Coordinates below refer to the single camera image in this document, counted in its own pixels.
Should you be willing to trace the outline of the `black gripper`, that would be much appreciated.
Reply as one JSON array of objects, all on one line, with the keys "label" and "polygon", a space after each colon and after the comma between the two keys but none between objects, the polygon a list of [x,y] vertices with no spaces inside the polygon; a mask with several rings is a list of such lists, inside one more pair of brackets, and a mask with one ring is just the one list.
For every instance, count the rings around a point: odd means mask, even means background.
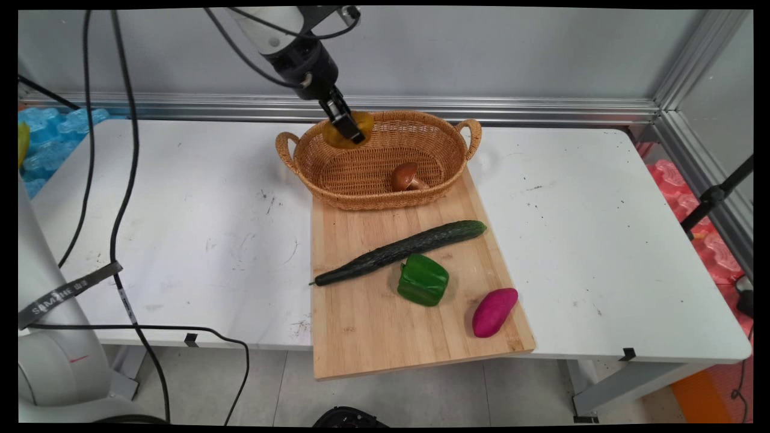
[{"label": "black gripper", "polygon": [[322,128],[332,146],[362,146],[366,135],[338,90],[339,69],[321,41],[272,38],[262,45],[261,56],[278,74],[273,82],[290,88],[303,100],[318,100],[327,115]]}]

